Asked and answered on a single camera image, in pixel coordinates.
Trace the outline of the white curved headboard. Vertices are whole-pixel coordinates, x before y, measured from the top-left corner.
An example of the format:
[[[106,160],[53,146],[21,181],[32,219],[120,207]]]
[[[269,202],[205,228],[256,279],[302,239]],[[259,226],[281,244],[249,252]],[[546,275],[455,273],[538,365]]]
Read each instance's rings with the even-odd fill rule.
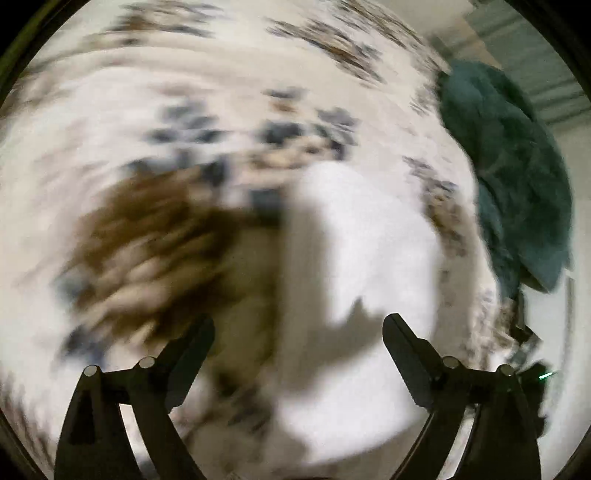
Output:
[[[551,293],[524,289],[527,324],[541,339],[530,361],[551,372],[543,402],[546,427],[538,440],[544,479],[560,475],[590,426],[590,326],[576,317],[577,287],[575,275],[565,271]]]

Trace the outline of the grey-green right curtain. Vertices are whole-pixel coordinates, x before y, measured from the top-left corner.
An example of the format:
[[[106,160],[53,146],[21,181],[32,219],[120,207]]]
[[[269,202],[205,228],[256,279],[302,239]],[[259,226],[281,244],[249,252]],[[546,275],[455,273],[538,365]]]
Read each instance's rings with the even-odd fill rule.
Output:
[[[464,20],[497,68],[552,127],[590,119],[590,100],[558,52],[505,1],[480,5]]]

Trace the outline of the white knit sweater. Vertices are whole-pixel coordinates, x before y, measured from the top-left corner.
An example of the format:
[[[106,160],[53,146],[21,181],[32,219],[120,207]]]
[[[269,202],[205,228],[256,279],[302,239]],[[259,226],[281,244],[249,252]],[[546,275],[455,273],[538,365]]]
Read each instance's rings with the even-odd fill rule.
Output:
[[[288,195],[277,387],[266,458],[280,469],[403,454],[424,412],[382,339],[399,313],[433,333],[443,255],[428,222],[352,168],[326,162]]]

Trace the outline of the dark green plush blanket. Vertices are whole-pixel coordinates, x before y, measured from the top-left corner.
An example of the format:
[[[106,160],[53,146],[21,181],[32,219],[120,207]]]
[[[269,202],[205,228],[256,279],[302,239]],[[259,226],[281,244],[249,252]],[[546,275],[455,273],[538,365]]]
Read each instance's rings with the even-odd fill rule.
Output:
[[[456,60],[438,79],[444,126],[470,158],[478,214],[503,296],[553,291],[570,253],[573,200],[550,131],[501,70]]]

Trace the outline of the floral bed cover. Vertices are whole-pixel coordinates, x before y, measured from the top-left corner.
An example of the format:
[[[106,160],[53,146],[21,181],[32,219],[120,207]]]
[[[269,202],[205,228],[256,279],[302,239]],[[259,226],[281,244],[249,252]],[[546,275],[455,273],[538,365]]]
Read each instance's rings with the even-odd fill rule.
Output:
[[[172,421],[209,479],[385,479],[403,454],[280,469],[276,397],[290,189],[352,168],[419,213],[443,260],[442,355],[513,346],[477,180],[436,96],[449,64],[368,1],[91,1],[1,109],[1,411],[54,478],[89,365],[127,370],[201,316],[214,342]]]

